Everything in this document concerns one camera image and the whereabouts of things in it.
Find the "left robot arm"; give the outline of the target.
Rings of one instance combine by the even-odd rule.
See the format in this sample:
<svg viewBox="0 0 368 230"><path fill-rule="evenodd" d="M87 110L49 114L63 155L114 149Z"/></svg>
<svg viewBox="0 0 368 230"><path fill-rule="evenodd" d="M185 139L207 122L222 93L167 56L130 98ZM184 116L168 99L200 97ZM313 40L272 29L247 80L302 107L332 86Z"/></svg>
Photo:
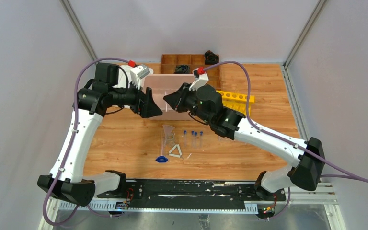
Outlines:
<svg viewBox="0 0 368 230"><path fill-rule="evenodd" d="M116 198L127 194L124 173L107 170L84 178L83 168L93 136L109 108L129 107L142 118L162 115L153 100L152 89L142 87L150 69L134 63L129 67L126 71L120 65L100 62L95 67L94 78L77 89L69 131L59 157L49 174L41 175L37 181L50 197L85 207L103 193Z"/></svg>

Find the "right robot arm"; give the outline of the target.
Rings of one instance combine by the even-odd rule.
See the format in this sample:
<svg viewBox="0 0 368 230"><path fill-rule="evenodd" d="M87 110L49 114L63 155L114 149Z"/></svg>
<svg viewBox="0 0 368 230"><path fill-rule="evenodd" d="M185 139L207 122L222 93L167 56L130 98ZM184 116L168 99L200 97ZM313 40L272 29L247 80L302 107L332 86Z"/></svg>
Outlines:
<svg viewBox="0 0 368 230"><path fill-rule="evenodd" d="M188 83L163 100L176 112L195 115L220 137L255 145L287 162L275 171L263 171L254 184L257 198L267 200L278 190L296 186L314 191L320 181L324 162L322 143L316 138L308 141L293 138L256 122L250 122L241 112L224 106L222 95L212 86L205 85L196 91Z"/></svg>

